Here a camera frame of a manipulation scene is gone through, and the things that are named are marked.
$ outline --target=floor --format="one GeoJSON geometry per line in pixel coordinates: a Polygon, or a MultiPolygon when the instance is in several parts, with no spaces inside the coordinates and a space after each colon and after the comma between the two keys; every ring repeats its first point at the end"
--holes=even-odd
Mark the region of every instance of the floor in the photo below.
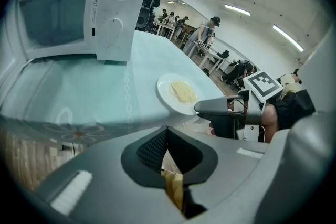
{"type": "MultiPolygon", "coordinates": [[[[174,45],[180,47],[181,40],[173,41],[174,45]]],[[[196,65],[202,61],[201,57],[195,55],[192,59],[196,65]]],[[[213,64],[205,64],[205,68],[211,69],[213,64]]],[[[237,91],[220,81],[220,71],[214,71],[210,79],[218,86],[224,95],[235,95],[237,91]]],[[[181,126],[177,126],[180,131],[192,130],[195,132],[211,135],[208,122],[194,123],[195,120],[186,122],[181,126]]],[[[54,170],[62,164],[68,162],[72,158],[85,150],[85,146],[63,143],[63,150],[57,150],[52,147],[45,146],[35,141],[27,141],[20,139],[15,135],[7,133],[0,127],[0,154],[5,161],[12,177],[22,186],[29,190],[34,190],[38,185],[54,170]]],[[[178,167],[175,165],[169,152],[163,159],[165,169],[179,173],[178,167]]]]}

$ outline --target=person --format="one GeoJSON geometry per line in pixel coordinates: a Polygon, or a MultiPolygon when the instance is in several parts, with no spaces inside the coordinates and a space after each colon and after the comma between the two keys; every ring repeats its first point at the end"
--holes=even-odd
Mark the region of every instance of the person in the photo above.
{"type": "Polygon", "coordinates": [[[195,31],[190,38],[188,39],[187,43],[185,44],[183,48],[183,52],[186,55],[189,55],[191,52],[192,48],[194,47],[194,41],[198,42],[199,44],[202,44],[206,38],[208,39],[208,44],[212,44],[213,40],[213,32],[215,31],[215,26],[219,26],[220,23],[220,18],[215,16],[210,19],[208,22],[202,22],[200,27],[198,28],[197,31],[195,31]]]}
{"type": "MultiPolygon", "coordinates": [[[[208,37],[205,39],[205,41],[204,41],[203,43],[204,43],[204,45],[205,45],[207,48],[210,48],[211,45],[213,44],[212,41],[211,41],[211,42],[208,42],[208,37]]],[[[203,56],[205,56],[205,52],[204,52],[203,50],[201,50],[201,49],[199,49],[197,53],[198,53],[198,55],[199,55],[201,58],[203,58],[203,56]]]]}
{"type": "MultiPolygon", "coordinates": [[[[146,28],[149,30],[152,28],[153,21],[155,18],[154,8],[159,7],[159,5],[160,5],[160,0],[143,0],[142,1],[142,7],[146,7],[150,10],[149,20],[144,27],[141,27],[141,28],[137,27],[136,30],[144,32],[146,28]]],[[[143,20],[142,17],[139,16],[138,21],[142,21],[142,20],[143,20]]]]}
{"type": "MultiPolygon", "coordinates": [[[[167,17],[166,20],[165,20],[165,24],[167,26],[173,27],[174,26],[174,22],[175,22],[174,12],[170,12],[169,17],[167,17]]],[[[172,30],[166,28],[164,36],[166,38],[168,38],[171,31],[172,30]]]]}
{"type": "Polygon", "coordinates": [[[164,19],[166,19],[168,17],[168,14],[167,14],[165,8],[162,10],[162,12],[163,12],[162,19],[164,20],[164,19]]]}
{"type": "Polygon", "coordinates": [[[292,74],[285,74],[277,79],[277,81],[283,86],[283,90],[276,96],[272,97],[273,101],[282,99],[288,92],[298,92],[303,90],[302,82],[298,76],[299,69],[295,69],[292,74]]]}
{"type": "MultiPolygon", "coordinates": [[[[246,77],[249,76],[249,75],[252,75],[253,73],[255,73],[255,72],[257,72],[257,71],[258,71],[258,70],[257,70],[256,66],[253,66],[253,70],[252,70],[251,72],[247,72],[246,77]]],[[[240,76],[240,77],[238,77],[238,79],[237,79],[238,86],[239,86],[240,88],[245,88],[243,79],[244,79],[243,76],[240,76]]]]}
{"type": "Polygon", "coordinates": [[[188,16],[185,16],[183,19],[179,20],[176,25],[176,30],[173,36],[173,39],[177,41],[177,38],[179,37],[180,33],[182,32],[182,29],[184,27],[184,23],[186,20],[189,20],[188,16]]]}
{"type": "Polygon", "coordinates": [[[179,15],[177,15],[177,16],[175,16],[175,22],[174,22],[174,28],[176,28],[177,27],[177,24],[179,23],[179,15]]]}
{"type": "Polygon", "coordinates": [[[180,50],[183,51],[184,46],[186,45],[186,43],[188,42],[189,38],[197,31],[197,28],[191,29],[189,32],[185,31],[186,33],[188,33],[188,35],[186,36],[186,38],[182,41],[182,44],[180,46],[180,50]]]}
{"type": "Polygon", "coordinates": [[[256,66],[253,66],[248,61],[240,60],[229,74],[221,75],[221,81],[226,80],[226,84],[231,84],[238,77],[243,76],[242,79],[244,79],[249,73],[255,73],[256,71],[256,66]]]}

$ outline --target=ceiling light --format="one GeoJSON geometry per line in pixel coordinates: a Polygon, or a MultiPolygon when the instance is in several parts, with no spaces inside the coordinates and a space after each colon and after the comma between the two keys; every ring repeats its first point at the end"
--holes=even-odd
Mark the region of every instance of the ceiling light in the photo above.
{"type": "Polygon", "coordinates": [[[229,9],[233,9],[237,12],[241,12],[241,13],[244,13],[248,16],[251,16],[251,13],[250,12],[247,12],[246,10],[243,10],[243,9],[240,9],[240,8],[236,8],[236,7],[232,7],[232,6],[229,6],[229,5],[224,5],[226,8],[229,8],[229,9]]]}
{"type": "Polygon", "coordinates": [[[284,31],[282,31],[279,27],[277,27],[276,25],[273,25],[273,29],[275,29],[276,31],[278,31],[285,38],[287,38],[290,42],[292,42],[293,45],[295,47],[297,47],[299,51],[303,51],[303,48],[294,39],[292,39],[290,36],[288,36],[284,31]]]}

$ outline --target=table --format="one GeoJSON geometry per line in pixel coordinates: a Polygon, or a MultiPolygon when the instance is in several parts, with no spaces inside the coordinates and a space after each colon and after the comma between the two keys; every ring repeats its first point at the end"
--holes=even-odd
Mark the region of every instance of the table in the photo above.
{"type": "Polygon", "coordinates": [[[223,67],[223,69],[222,69],[223,71],[228,67],[229,64],[231,64],[231,62],[225,58],[225,59],[220,63],[220,65],[218,65],[218,67],[217,67],[216,70],[218,70],[219,68],[221,68],[222,65],[223,65],[224,63],[225,63],[226,65],[223,67]]]}
{"type": "Polygon", "coordinates": [[[217,61],[217,62],[214,64],[214,66],[210,69],[209,74],[211,74],[211,73],[215,70],[215,68],[217,67],[217,65],[219,64],[219,62],[220,62],[221,60],[223,60],[223,58],[220,57],[220,56],[218,56],[216,53],[214,53],[212,50],[206,48],[205,46],[200,46],[200,45],[199,45],[197,42],[195,42],[195,41],[194,41],[194,44],[195,44],[195,45],[193,46],[193,48],[191,49],[190,53],[188,54],[188,57],[189,57],[189,58],[192,58],[192,56],[194,55],[194,52],[196,51],[196,47],[199,48],[199,49],[201,49],[201,50],[204,51],[204,53],[205,53],[205,56],[203,57],[203,60],[202,60],[201,63],[198,65],[199,68],[202,68],[202,66],[205,64],[206,60],[207,60],[210,56],[212,56],[212,57],[214,57],[214,58],[216,58],[216,59],[219,60],[219,61],[217,61]]]}
{"type": "Polygon", "coordinates": [[[189,33],[184,33],[183,38],[182,38],[182,41],[181,41],[181,44],[183,43],[184,38],[185,38],[187,35],[189,35],[189,33]]]}
{"type": "Polygon", "coordinates": [[[165,25],[165,24],[161,24],[161,23],[159,23],[158,21],[154,21],[153,22],[153,24],[155,24],[155,25],[158,25],[159,26],[159,28],[158,28],[158,31],[157,31],[157,35],[159,35],[159,32],[160,32],[160,29],[161,29],[161,27],[164,27],[164,28],[168,28],[168,29],[170,29],[170,30],[172,30],[172,32],[171,32],[171,34],[170,34],[170,37],[169,37],[169,40],[171,40],[172,39],[172,36],[173,36],[173,33],[174,33],[174,30],[175,30],[175,28],[174,27],[170,27],[170,26],[168,26],[168,25],[165,25]]]}
{"type": "Polygon", "coordinates": [[[140,130],[174,126],[181,115],[160,98],[160,76],[191,79],[205,99],[219,88],[176,46],[161,36],[135,31],[129,62],[66,55],[29,63],[0,108],[0,124],[25,139],[93,144],[140,130]]]}

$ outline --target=food on plate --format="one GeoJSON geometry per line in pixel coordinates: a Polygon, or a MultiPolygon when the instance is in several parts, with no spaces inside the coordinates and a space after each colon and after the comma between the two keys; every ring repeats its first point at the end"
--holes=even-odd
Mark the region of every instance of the food on plate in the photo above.
{"type": "Polygon", "coordinates": [[[170,84],[172,94],[181,103],[194,103],[197,99],[196,94],[190,85],[184,81],[175,81],[170,84]]]}

